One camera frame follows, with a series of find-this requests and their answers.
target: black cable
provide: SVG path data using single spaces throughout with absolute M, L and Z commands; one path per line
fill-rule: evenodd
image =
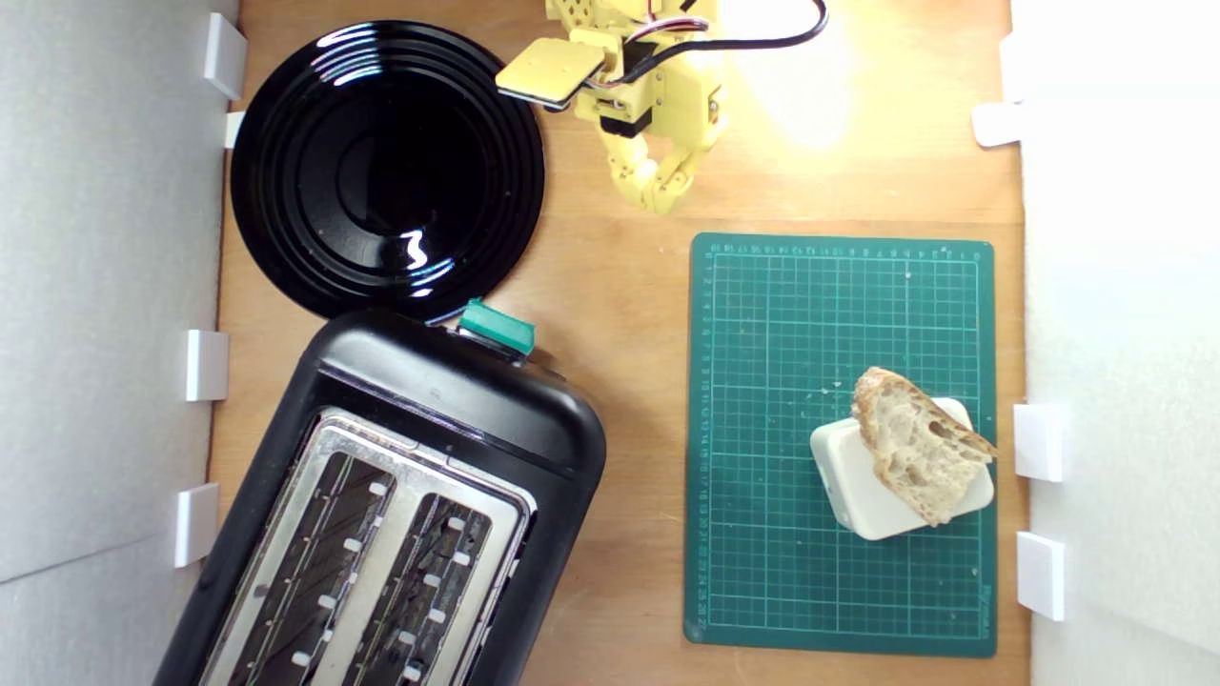
M 826 28 L 826 20 L 828 18 L 826 12 L 826 0 L 814 0 L 814 5 L 817 6 L 817 23 L 804 33 L 798 33 L 797 35 L 789 35 L 787 38 L 688 40 L 686 43 L 678 43 L 677 45 L 670 45 L 655 55 L 644 57 L 637 62 L 631 71 L 623 74 L 622 78 L 615 81 L 615 83 L 633 83 L 639 77 L 655 70 L 665 60 L 676 57 L 687 50 L 771 50 L 775 48 L 792 48 L 793 45 L 800 45 L 802 43 L 813 40 Z

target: black plate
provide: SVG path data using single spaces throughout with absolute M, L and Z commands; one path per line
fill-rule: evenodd
M 350 26 L 262 84 L 233 149 L 242 238 L 299 305 L 368 305 L 433 322 L 490 292 L 542 209 L 533 110 L 500 95 L 503 63 L 453 32 Z

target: toaster slot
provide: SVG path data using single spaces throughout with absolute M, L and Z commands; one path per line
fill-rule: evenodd
M 490 519 L 472 508 L 436 493 L 425 496 L 345 686 L 427 680 L 490 526 Z
M 300 684 L 340 612 L 394 477 L 344 453 L 327 459 L 229 684 Z

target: wire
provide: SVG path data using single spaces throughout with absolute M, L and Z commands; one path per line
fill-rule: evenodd
M 826 11 L 826 0 L 814 0 L 814 5 L 817 6 L 817 23 L 813 26 L 809 31 L 804 33 L 798 33 L 797 35 L 789 35 L 787 38 L 755 38 L 755 39 L 714 39 L 714 40 L 688 40 L 686 43 L 678 43 L 677 45 L 671 45 L 655 55 L 649 55 L 634 67 L 631 68 L 622 78 L 615 79 L 614 82 L 603 85 L 617 85 L 620 83 L 633 83 L 639 77 L 655 70 L 661 62 L 669 60 L 670 57 L 676 57 L 682 52 L 688 50 L 771 50 L 776 48 L 792 48 L 793 45 L 800 45 L 813 40 L 817 34 L 826 29 L 826 21 L 830 18 Z M 649 0 L 648 9 L 651 13 L 653 2 Z
M 703 17 L 666 17 L 649 22 L 628 35 L 623 44 L 639 40 L 640 38 L 656 33 L 658 31 L 708 31 L 711 23 Z

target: bread crust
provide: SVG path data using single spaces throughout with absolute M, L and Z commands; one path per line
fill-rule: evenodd
M 911 508 L 915 509 L 915 511 L 919 513 L 919 515 L 930 525 L 936 526 L 937 524 L 944 524 L 948 519 L 937 518 L 932 513 L 925 511 L 917 507 L 917 504 L 911 500 L 911 498 L 893 481 L 893 478 L 891 478 L 889 468 L 893 463 L 893 458 L 892 455 L 884 454 L 878 446 L 881 419 L 878 419 L 875 410 L 883 394 L 889 397 L 895 393 L 905 395 L 905 402 L 916 405 L 919 409 L 936 417 L 935 422 L 939 424 L 939 427 L 937 427 L 939 431 L 932 431 L 936 436 L 941 437 L 947 443 L 961 443 L 967 448 L 985 454 L 986 460 L 983 464 L 991 464 L 993 460 L 998 459 L 999 450 L 989 441 L 949 416 L 948 413 L 932 402 L 932 398 L 930 398 L 904 376 L 882 367 L 869 367 L 869 370 L 860 376 L 855 383 L 855 391 L 852 398 L 852 416 L 860 424 L 860 438 L 872 454 L 874 474 L 877 476 L 877 480 L 886 486 L 886 488 L 902 497 L 903 500 L 910 504 Z

